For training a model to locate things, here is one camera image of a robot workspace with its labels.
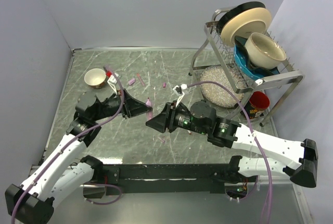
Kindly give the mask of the red black mug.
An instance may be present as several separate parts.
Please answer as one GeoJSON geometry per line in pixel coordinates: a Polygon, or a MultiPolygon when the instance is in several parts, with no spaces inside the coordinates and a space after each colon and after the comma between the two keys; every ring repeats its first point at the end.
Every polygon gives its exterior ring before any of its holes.
{"type": "Polygon", "coordinates": [[[255,91],[245,105],[246,113],[250,119],[263,116],[263,113],[268,109],[270,99],[260,91],[255,91]]]}

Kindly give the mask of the metal dish rack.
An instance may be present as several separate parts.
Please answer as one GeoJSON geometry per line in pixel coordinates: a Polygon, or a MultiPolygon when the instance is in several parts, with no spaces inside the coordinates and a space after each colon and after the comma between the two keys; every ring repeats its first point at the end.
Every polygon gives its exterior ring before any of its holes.
{"type": "Polygon", "coordinates": [[[285,60],[283,61],[284,68],[278,74],[262,78],[261,84],[257,84],[254,80],[247,76],[234,61],[234,49],[225,45],[224,41],[221,40],[221,37],[216,32],[216,18],[218,15],[225,14],[231,9],[233,8],[225,7],[216,10],[212,19],[205,23],[204,32],[206,34],[206,40],[194,54],[188,74],[190,76],[193,75],[196,81],[199,81],[200,75],[203,71],[209,68],[209,65],[196,66],[195,63],[201,52],[205,50],[207,45],[210,45],[214,50],[216,58],[219,62],[218,64],[222,67],[232,90],[237,94],[244,94],[241,101],[243,104],[246,104],[249,101],[255,91],[265,92],[268,89],[281,88],[284,85],[289,85],[289,88],[284,92],[275,105],[270,106],[267,110],[265,110],[262,116],[252,119],[252,121],[258,121],[260,126],[264,126],[272,120],[272,116],[277,112],[297,85],[304,79],[305,75],[300,70],[295,70],[289,60],[285,60]]]}

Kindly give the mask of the blue dotted bowl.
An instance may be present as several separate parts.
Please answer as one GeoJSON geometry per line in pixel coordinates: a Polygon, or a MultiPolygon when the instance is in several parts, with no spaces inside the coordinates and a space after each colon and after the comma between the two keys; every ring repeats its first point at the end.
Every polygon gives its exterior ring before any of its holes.
{"type": "Polygon", "coordinates": [[[277,68],[269,70],[263,67],[255,67],[251,63],[248,52],[243,45],[234,46],[234,60],[241,71],[252,80],[262,79],[264,77],[279,74],[277,68]]]}

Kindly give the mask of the large cream plate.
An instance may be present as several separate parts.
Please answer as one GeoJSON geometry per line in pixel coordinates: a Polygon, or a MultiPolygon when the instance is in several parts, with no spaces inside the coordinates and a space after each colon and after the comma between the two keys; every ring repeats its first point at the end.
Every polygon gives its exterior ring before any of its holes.
{"type": "Polygon", "coordinates": [[[272,15],[266,8],[253,8],[246,10],[230,21],[222,28],[220,38],[222,42],[233,47],[235,36],[248,38],[252,33],[265,33],[272,22],[272,15]]]}

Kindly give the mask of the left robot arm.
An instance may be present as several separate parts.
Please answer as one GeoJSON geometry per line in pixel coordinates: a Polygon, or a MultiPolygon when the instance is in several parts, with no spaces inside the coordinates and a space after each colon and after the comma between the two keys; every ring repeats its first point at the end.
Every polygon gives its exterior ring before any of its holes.
{"type": "Polygon", "coordinates": [[[60,143],[39,168],[19,186],[11,184],[5,199],[11,223],[48,223],[57,205],[81,184],[105,183],[102,161],[85,156],[72,171],[66,169],[101,130],[99,120],[110,122],[117,115],[132,118],[152,111],[123,89],[101,101],[93,92],[84,92],[75,106],[73,121],[60,143]]]}

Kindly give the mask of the cream ceramic bowl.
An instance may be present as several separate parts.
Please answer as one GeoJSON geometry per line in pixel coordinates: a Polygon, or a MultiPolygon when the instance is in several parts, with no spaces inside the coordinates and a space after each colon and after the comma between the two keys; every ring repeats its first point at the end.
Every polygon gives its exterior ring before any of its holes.
{"type": "Polygon", "coordinates": [[[254,32],[245,43],[249,60],[257,67],[271,70],[287,59],[285,51],[270,37],[254,32]]]}

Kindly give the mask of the pink highlighter pen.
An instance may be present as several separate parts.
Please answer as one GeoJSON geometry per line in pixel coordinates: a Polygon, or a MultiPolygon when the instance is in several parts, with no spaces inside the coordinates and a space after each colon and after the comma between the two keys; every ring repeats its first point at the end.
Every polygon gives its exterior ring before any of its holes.
{"type": "Polygon", "coordinates": [[[147,98],[146,106],[149,108],[146,113],[146,117],[147,117],[147,121],[148,121],[153,118],[153,107],[152,107],[152,102],[151,102],[150,98],[147,98]]]}

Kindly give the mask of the aluminium frame rail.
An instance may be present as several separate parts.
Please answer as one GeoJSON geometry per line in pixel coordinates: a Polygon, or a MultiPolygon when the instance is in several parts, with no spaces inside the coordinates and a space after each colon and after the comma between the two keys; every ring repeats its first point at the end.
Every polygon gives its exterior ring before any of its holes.
{"type": "MultiPolygon", "coordinates": [[[[301,185],[303,182],[303,179],[296,178],[296,170],[301,169],[301,168],[302,168],[302,164],[299,164],[296,169],[293,169],[291,167],[286,166],[283,163],[274,161],[274,162],[270,163],[271,178],[272,178],[272,180],[289,179],[294,184],[301,185]]],[[[253,170],[251,170],[251,171],[250,171],[250,169],[248,169],[247,173],[248,173],[248,176],[259,176],[261,179],[269,178],[268,170],[266,168],[265,163],[256,165],[253,168],[253,170]]]]}

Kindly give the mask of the small white bowl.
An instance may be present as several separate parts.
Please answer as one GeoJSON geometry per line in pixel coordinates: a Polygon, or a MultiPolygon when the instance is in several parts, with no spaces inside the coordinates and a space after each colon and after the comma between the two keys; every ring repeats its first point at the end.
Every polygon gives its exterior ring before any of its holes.
{"type": "Polygon", "coordinates": [[[84,75],[84,82],[94,89],[101,89],[105,85],[106,78],[107,76],[103,69],[94,68],[84,75]]]}

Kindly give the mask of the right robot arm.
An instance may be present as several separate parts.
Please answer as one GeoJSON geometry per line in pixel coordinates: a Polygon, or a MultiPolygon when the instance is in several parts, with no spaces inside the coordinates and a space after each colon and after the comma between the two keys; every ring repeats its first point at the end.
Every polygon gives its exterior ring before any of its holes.
{"type": "Polygon", "coordinates": [[[166,103],[146,126],[160,133],[182,128],[205,135],[215,146],[259,154],[259,158],[242,157],[228,168],[228,177],[233,181],[252,176],[288,176],[299,186],[317,186],[315,141],[291,141],[251,130],[242,123],[217,116],[216,110],[205,101],[195,102],[190,108],[183,103],[166,103]]]}

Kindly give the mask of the black plate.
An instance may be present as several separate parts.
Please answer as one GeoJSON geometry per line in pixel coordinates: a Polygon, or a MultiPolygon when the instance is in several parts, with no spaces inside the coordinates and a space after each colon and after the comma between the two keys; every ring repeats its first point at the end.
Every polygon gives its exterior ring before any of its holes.
{"type": "Polygon", "coordinates": [[[258,2],[258,1],[251,1],[251,2],[246,2],[243,4],[240,4],[238,6],[236,6],[235,8],[231,9],[230,11],[228,11],[227,13],[225,13],[220,20],[218,21],[217,25],[216,25],[216,31],[217,33],[221,33],[222,29],[224,28],[224,26],[234,17],[236,17],[237,15],[239,15],[240,13],[249,10],[249,9],[254,9],[254,8],[266,8],[266,6],[262,3],[262,2],[258,2]]]}

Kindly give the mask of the pink thin pen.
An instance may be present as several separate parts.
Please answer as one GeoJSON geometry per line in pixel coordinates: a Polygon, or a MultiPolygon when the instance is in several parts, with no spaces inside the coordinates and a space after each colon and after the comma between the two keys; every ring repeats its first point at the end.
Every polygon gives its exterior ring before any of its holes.
{"type": "Polygon", "coordinates": [[[142,84],[142,86],[146,86],[139,73],[137,73],[137,77],[138,77],[140,83],[142,84]]]}

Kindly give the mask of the black base bar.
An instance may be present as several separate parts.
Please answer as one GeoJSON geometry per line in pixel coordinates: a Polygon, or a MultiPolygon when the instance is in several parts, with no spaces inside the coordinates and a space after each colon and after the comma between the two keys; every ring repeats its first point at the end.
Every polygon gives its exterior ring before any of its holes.
{"type": "Polygon", "coordinates": [[[88,180],[91,184],[118,186],[122,193],[225,193],[225,184],[254,182],[229,164],[116,164],[88,180]]]}

